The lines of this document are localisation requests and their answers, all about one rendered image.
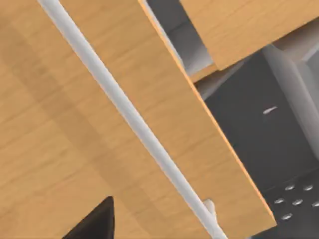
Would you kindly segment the wooden cupboard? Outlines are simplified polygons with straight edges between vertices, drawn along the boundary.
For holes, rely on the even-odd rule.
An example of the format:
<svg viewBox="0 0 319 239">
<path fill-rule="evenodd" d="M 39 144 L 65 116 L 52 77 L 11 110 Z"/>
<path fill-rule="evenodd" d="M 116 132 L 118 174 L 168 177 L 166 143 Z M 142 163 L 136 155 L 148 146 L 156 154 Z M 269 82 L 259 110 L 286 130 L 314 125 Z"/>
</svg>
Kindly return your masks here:
<svg viewBox="0 0 319 239">
<path fill-rule="evenodd" d="M 222 70 L 319 17 L 319 0 L 179 0 Z"/>
</svg>

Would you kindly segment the pale wooden drawer front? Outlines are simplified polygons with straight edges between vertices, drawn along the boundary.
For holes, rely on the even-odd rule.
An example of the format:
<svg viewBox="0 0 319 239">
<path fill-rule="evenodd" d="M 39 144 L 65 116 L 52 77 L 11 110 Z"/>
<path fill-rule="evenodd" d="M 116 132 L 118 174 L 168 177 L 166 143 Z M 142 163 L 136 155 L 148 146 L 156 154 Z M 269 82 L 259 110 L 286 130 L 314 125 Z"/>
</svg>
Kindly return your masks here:
<svg viewBox="0 0 319 239">
<path fill-rule="evenodd" d="M 61 3 L 229 239 L 275 218 L 141 0 Z M 37 0 L 0 0 L 0 239 L 211 239 Z"/>
</svg>

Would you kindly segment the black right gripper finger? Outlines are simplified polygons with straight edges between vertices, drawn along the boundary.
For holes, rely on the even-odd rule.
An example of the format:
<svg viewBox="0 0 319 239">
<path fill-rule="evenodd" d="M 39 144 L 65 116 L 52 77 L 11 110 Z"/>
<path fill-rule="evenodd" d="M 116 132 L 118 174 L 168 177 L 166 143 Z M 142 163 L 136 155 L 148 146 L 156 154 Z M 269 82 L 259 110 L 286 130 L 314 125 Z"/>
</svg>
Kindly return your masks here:
<svg viewBox="0 0 319 239">
<path fill-rule="evenodd" d="M 62 239 L 114 239 L 114 198 L 108 196 Z"/>
</svg>

